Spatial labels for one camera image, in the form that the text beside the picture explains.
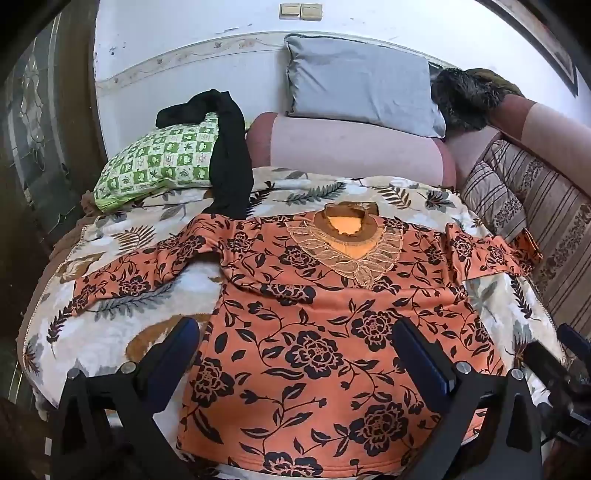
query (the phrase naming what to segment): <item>framed picture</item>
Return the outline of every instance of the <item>framed picture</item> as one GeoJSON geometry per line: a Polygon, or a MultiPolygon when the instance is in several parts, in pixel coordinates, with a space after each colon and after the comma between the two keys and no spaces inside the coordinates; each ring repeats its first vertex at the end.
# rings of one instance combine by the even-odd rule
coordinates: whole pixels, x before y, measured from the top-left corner
{"type": "Polygon", "coordinates": [[[573,95],[579,94],[577,69],[566,49],[546,27],[543,19],[518,0],[477,0],[525,37],[552,65],[573,95]]]}

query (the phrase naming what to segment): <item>blue gripper pad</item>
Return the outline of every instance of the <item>blue gripper pad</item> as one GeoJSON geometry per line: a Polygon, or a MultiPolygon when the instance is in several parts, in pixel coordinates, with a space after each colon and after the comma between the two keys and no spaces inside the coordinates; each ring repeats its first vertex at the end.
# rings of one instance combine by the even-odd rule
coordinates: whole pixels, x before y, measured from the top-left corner
{"type": "Polygon", "coordinates": [[[199,345],[199,325],[182,318],[164,342],[154,345],[139,363],[138,387],[146,409],[163,411],[199,345]]]}
{"type": "Polygon", "coordinates": [[[567,323],[561,324],[556,330],[556,334],[558,341],[573,352],[579,360],[585,364],[591,362],[591,343],[585,337],[577,333],[567,323]]]}
{"type": "Polygon", "coordinates": [[[427,408],[436,413],[445,413],[451,403],[449,383],[436,367],[428,351],[423,348],[410,328],[400,320],[394,323],[392,335],[396,353],[427,408]]]}

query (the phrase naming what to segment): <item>dark fur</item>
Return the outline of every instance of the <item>dark fur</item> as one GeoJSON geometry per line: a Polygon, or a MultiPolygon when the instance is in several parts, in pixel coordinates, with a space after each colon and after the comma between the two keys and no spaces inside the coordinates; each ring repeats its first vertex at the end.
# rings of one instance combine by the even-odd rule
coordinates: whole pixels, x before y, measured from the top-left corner
{"type": "Polygon", "coordinates": [[[505,90],[463,70],[445,69],[435,78],[431,96],[448,130],[481,130],[489,111],[502,103],[505,90]]]}

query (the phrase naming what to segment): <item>blouse sleeve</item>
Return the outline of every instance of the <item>blouse sleeve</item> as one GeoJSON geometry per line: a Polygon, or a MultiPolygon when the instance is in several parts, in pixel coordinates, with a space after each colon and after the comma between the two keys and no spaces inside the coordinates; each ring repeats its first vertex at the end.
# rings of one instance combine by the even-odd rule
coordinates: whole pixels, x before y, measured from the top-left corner
{"type": "Polygon", "coordinates": [[[542,259],[526,229],[509,246],[500,236],[476,238],[450,223],[446,226],[445,241],[450,266],[458,281],[502,272],[524,277],[542,259]]]}
{"type": "Polygon", "coordinates": [[[151,247],[135,250],[113,260],[74,284],[72,315],[97,300],[138,296],[175,279],[199,253],[222,252],[231,222],[215,214],[197,215],[177,235],[151,247]]]}

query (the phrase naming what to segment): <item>metal bolt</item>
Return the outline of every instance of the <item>metal bolt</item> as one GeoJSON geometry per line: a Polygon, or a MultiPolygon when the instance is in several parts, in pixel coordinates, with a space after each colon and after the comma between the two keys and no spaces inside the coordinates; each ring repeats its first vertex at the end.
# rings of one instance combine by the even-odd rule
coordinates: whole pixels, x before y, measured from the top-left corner
{"type": "Polygon", "coordinates": [[[121,368],[119,370],[122,374],[130,374],[135,372],[136,367],[137,365],[135,365],[134,362],[125,362],[123,365],[121,365],[121,368]]]}
{"type": "Polygon", "coordinates": [[[80,370],[76,367],[70,368],[66,374],[70,380],[74,380],[80,374],[80,370]]]}
{"type": "Polygon", "coordinates": [[[519,370],[519,368],[514,368],[511,370],[511,376],[516,380],[523,380],[523,372],[519,370]]]}
{"type": "Polygon", "coordinates": [[[456,369],[464,375],[469,374],[472,371],[472,367],[467,362],[458,362],[458,364],[456,365],[456,369]]]}

